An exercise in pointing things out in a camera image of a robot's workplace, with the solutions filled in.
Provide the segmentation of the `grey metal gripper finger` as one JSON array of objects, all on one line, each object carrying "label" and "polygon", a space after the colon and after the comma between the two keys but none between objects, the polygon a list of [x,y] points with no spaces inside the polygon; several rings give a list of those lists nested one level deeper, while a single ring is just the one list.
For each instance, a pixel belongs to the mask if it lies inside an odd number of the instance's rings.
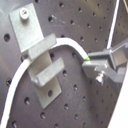
[{"label": "grey metal gripper finger", "polygon": [[99,85],[105,78],[122,83],[126,73],[122,64],[128,62],[128,38],[113,48],[92,52],[88,56],[90,59],[82,64],[88,78],[94,78]]}]

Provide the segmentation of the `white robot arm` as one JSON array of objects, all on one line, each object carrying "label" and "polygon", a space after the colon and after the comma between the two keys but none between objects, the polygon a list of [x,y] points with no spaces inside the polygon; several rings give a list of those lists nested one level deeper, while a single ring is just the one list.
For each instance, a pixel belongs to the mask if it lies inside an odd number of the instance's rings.
[{"label": "white robot arm", "polygon": [[128,38],[88,56],[90,60],[82,64],[88,78],[94,78],[99,85],[105,78],[122,85],[108,128],[128,128]]}]

